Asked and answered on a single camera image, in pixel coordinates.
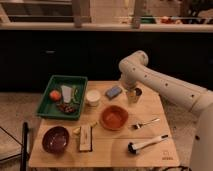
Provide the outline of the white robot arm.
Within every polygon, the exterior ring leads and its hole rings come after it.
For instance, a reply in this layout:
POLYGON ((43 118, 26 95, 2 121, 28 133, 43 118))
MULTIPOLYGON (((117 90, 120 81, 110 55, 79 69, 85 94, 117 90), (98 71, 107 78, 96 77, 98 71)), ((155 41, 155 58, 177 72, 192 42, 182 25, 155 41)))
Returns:
POLYGON ((198 117, 190 157, 190 171, 213 171, 213 91, 147 67, 148 56, 136 51, 118 66, 121 85, 132 90, 140 82, 198 117))

